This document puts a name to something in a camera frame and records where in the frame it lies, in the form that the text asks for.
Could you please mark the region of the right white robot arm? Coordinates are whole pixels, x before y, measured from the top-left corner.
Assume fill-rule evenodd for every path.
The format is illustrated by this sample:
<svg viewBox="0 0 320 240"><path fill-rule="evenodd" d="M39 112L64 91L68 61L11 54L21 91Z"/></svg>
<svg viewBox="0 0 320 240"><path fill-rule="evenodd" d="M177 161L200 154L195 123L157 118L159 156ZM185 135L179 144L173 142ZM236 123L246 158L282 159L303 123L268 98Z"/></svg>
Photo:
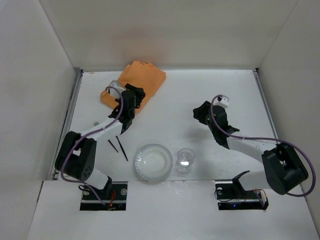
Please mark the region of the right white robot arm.
<svg viewBox="0 0 320 240"><path fill-rule="evenodd" d="M262 163L262 178L267 187L285 195L309 178L309 173L296 149L285 141L268 137L246 137L228 123L226 108L229 98L217 95L192 110L193 118L208 126L216 143L228 150L247 155Z"/></svg>

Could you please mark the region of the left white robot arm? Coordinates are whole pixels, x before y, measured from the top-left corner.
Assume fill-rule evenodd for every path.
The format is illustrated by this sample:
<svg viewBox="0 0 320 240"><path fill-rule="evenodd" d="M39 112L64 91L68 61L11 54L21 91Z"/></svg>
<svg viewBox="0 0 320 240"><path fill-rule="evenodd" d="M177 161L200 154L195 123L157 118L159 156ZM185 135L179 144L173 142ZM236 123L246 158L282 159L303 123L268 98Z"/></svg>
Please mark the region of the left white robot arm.
<svg viewBox="0 0 320 240"><path fill-rule="evenodd" d="M69 131L62 142L54 167L60 177L70 183L82 184L101 201L112 191L112 179L95 168L97 140L118 137L128 130L146 96L143 88L129 83L124 87L113 81L105 92L115 97L116 106L108 118L82 132Z"/></svg>

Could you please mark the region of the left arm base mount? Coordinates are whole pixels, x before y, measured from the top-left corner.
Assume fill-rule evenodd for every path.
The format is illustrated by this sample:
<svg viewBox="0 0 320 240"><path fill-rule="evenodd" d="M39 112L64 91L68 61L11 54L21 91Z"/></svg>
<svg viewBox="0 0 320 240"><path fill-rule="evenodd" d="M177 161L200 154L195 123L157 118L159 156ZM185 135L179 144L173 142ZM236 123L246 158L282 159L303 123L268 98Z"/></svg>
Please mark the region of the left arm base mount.
<svg viewBox="0 0 320 240"><path fill-rule="evenodd" d="M125 211L127 207L128 182L116 181L112 183L111 189L104 193L95 189L99 198L85 185L79 185L82 191L80 211Z"/></svg>

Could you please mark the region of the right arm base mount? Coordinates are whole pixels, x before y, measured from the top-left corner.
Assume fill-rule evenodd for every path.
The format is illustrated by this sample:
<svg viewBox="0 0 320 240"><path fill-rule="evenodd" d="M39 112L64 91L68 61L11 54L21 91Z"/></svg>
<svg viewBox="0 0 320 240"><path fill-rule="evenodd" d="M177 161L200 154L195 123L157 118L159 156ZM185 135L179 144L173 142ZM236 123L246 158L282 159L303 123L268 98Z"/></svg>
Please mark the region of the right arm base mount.
<svg viewBox="0 0 320 240"><path fill-rule="evenodd" d="M269 207L269 200L263 189L244 190L232 180L216 181L214 196L220 211L265 211Z"/></svg>

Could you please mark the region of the orange cloth napkin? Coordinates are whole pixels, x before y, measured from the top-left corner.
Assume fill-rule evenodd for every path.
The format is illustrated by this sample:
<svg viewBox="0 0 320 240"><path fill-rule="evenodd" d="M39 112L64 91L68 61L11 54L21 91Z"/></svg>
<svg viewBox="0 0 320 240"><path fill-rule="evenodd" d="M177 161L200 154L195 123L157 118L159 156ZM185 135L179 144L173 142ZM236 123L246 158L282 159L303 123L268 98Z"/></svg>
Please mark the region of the orange cloth napkin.
<svg viewBox="0 0 320 240"><path fill-rule="evenodd" d="M133 61L132 64L126 66L120 77L117 79L120 84L125 87L126 84L131 84L137 88L143 88L145 97L141 102L140 108L135 112L138 114L146 106L148 101L155 95L166 79L166 73L159 70L152 63L143 63ZM110 96L107 90L100 94L100 100L103 104L111 109L116 107L118 103L116 98Z"/></svg>

